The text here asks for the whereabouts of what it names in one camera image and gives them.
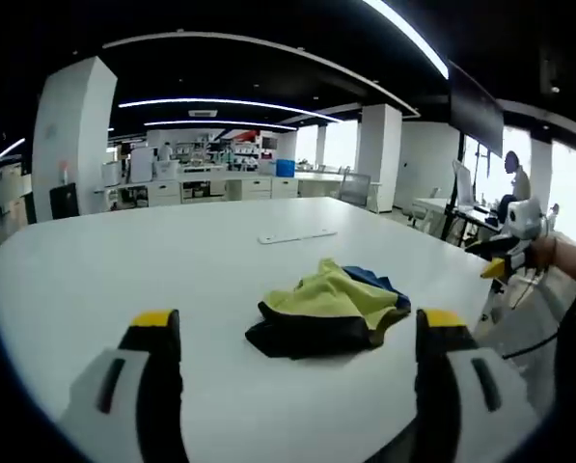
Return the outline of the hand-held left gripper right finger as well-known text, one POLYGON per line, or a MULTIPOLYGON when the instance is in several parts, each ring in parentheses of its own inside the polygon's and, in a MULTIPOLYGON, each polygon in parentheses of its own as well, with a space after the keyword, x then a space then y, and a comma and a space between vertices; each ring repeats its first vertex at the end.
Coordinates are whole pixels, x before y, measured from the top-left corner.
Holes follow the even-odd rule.
POLYGON ((416 313, 411 462, 502 462, 538 424, 527 384, 456 314, 416 313))

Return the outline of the person's right hand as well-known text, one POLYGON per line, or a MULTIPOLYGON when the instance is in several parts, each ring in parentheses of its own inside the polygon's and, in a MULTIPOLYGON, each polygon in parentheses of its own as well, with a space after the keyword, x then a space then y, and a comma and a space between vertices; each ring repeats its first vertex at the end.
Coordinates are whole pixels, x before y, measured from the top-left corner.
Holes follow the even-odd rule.
POLYGON ((555 261, 558 240, 555 236, 542 236, 533 241, 527 249, 526 265, 543 270, 555 261))

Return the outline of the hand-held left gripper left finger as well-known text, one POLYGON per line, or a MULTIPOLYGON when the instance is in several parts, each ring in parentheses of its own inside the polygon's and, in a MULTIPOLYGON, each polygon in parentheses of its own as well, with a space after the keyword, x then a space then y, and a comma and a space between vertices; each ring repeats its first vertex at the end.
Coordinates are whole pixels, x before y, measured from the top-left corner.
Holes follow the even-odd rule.
POLYGON ((93 462, 186 462, 177 310, 136 316, 69 389, 63 433, 93 462))

